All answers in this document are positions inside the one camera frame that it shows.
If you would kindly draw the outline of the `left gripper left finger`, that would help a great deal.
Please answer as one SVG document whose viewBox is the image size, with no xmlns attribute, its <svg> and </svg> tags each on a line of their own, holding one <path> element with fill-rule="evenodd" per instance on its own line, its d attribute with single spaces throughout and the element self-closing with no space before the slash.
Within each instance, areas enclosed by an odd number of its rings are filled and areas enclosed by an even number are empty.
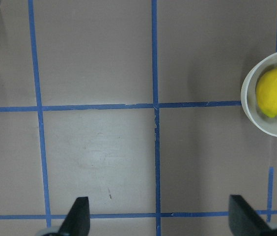
<svg viewBox="0 0 277 236">
<path fill-rule="evenodd" d="M 88 197 L 78 197 L 61 224 L 58 236 L 87 236 L 90 231 Z"/>
</svg>

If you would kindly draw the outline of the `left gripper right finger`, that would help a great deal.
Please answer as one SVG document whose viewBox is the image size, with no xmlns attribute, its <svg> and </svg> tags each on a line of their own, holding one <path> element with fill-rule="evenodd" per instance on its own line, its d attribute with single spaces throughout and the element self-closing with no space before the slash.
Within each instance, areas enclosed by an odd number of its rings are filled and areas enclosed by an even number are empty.
<svg viewBox="0 0 277 236">
<path fill-rule="evenodd" d="M 230 195 L 228 224 L 234 236 L 274 236 L 267 223 L 241 195 Z"/>
</svg>

